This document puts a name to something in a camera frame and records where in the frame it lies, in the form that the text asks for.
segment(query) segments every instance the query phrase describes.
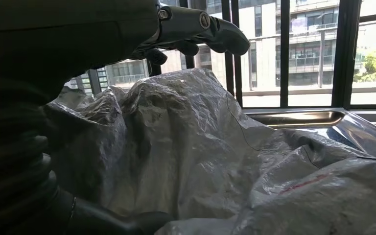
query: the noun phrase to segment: reflective metal tray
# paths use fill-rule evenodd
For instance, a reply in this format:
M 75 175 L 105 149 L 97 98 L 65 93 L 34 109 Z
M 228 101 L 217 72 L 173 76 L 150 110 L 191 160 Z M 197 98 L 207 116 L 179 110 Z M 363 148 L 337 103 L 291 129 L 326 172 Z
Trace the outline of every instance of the reflective metal tray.
M 376 126 L 348 111 L 257 112 L 248 116 L 274 129 L 317 132 L 376 157 Z

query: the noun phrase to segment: building window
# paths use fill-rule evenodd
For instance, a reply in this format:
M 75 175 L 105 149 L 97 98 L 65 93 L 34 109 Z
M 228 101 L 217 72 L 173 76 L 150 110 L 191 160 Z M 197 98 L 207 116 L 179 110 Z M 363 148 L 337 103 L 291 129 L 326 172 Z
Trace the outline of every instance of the building window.
M 281 31 L 281 21 L 280 17 L 276 17 L 276 34 L 280 34 Z
M 261 36 L 261 6 L 254 8 L 256 37 Z
M 186 70 L 187 69 L 187 60 L 184 54 L 180 53 L 181 56 L 181 69 Z
M 168 6 L 179 6 L 178 0 L 160 0 L 160 2 Z
M 250 44 L 250 85 L 252 88 L 257 87 L 257 53 L 256 43 Z
M 239 8 L 245 8 L 245 7 L 250 7 L 252 5 L 252 0 L 240 0 L 238 1 L 238 7 Z
M 200 47 L 199 49 L 200 49 L 199 51 L 200 67 L 212 70 L 210 48 L 205 46 L 205 47 Z
M 143 61 L 131 61 L 131 62 L 121 62 L 112 65 L 113 76 L 129 76 L 129 75 L 145 75 L 145 69 L 143 66 Z
M 324 65 L 331 65 L 334 62 L 335 40 L 325 41 L 324 44 Z M 289 46 L 289 67 L 317 66 L 321 43 L 309 42 L 290 44 Z M 276 46 L 276 68 L 280 68 L 280 46 Z
M 326 27 L 334 27 L 338 22 L 338 7 L 318 11 L 303 12 L 290 16 L 291 19 L 306 18 L 307 27 L 314 25 L 324 25 Z
M 296 0 L 296 5 L 305 5 L 307 0 Z
M 221 0 L 207 0 L 207 13 L 214 14 L 221 12 Z
M 289 74 L 289 86 L 308 86 L 318 84 L 317 72 Z

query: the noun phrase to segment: black corrugated hose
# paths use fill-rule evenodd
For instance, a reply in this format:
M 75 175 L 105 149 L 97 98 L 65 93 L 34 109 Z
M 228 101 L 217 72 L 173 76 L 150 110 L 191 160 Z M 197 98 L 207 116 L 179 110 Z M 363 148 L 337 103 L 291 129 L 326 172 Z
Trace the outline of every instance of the black corrugated hose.
M 39 105 L 31 94 L 2 97 L 9 94 L 0 92 L 0 235 L 144 235 L 172 220 L 163 212 L 121 217 L 60 189 L 42 153 Z

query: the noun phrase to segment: crumpled plastic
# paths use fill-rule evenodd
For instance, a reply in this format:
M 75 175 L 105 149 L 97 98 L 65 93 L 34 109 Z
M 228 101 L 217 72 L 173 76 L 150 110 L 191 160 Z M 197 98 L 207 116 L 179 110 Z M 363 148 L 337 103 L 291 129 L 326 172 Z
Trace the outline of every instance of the crumpled plastic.
M 173 215 L 158 235 L 376 235 L 376 158 L 248 118 L 209 70 L 77 107 L 44 107 L 60 186 L 120 215 Z

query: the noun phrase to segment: robotic arm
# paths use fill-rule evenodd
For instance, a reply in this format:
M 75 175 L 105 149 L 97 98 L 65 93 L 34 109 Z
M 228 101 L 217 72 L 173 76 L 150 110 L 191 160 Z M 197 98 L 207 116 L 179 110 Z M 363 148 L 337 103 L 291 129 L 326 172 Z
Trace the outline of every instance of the robotic arm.
M 128 58 L 163 64 L 158 48 L 195 55 L 202 43 L 236 55 L 250 45 L 227 21 L 155 0 L 0 0 L 0 235 L 144 235 L 172 220 L 121 217 L 60 189 L 36 131 L 39 106 L 88 69 Z

